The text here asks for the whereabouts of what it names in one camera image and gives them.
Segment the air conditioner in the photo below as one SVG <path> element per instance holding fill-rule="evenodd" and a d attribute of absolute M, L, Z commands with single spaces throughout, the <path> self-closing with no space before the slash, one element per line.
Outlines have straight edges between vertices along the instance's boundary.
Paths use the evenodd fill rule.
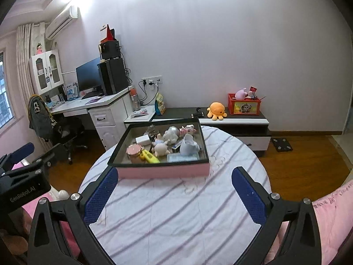
<path fill-rule="evenodd" d="M 78 18 L 78 7 L 70 6 L 57 16 L 45 30 L 45 37 L 53 40 L 60 30 Z"/>

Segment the pink jar lid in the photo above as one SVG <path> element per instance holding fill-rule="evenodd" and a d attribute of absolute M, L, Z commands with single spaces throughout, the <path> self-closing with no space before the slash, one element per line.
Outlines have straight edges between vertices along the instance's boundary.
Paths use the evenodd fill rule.
<path fill-rule="evenodd" d="M 135 155 L 140 153 L 142 147 L 139 144 L 132 144 L 126 149 L 128 155 Z"/>

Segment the monitor stand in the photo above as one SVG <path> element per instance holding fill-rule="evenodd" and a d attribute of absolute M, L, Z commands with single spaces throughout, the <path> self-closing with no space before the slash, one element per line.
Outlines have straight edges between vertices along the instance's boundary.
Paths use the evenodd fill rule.
<path fill-rule="evenodd" d="M 95 96 L 104 96 L 103 90 L 101 87 L 97 87 L 94 91 L 91 91 L 87 94 L 85 94 L 82 99 L 84 100 L 85 98 L 89 97 L 95 97 Z"/>

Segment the window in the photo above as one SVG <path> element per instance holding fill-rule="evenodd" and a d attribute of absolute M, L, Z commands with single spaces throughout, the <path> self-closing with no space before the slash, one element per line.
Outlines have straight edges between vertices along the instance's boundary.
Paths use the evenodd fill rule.
<path fill-rule="evenodd" d="M 4 53 L 0 53 L 0 128 L 14 118 L 8 101 L 4 74 Z"/>

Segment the metal screw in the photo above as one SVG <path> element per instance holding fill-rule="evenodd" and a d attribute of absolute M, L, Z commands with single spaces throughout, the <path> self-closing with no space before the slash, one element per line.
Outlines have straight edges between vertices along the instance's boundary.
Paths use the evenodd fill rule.
<path fill-rule="evenodd" d="M 303 202 L 307 205 L 309 205 L 311 203 L 311 200 L 309 198 L 304 198 Z"/>
<path fill-rule="evenodd" d="M 45 197 L 42 197 L 40 200 L 39 200 L 39 204 L 44 204 L 47 202 L 47 199 Z"/>
<path fill-rule="evenodd" d="M 281 198 L 281 196 L 278 193 L 274 192 L 274 193 L 271 193 L 271 198 L 274 200 L 278 200 Z"/>
<path fill-rule="evenodd" d="M 70 198 L 71 198 L 71 200 L 77 200 L 77 199 L 80 198 L 80 194 L 79 193 L 74 193 L 74 194 L 71 195 Z"/>

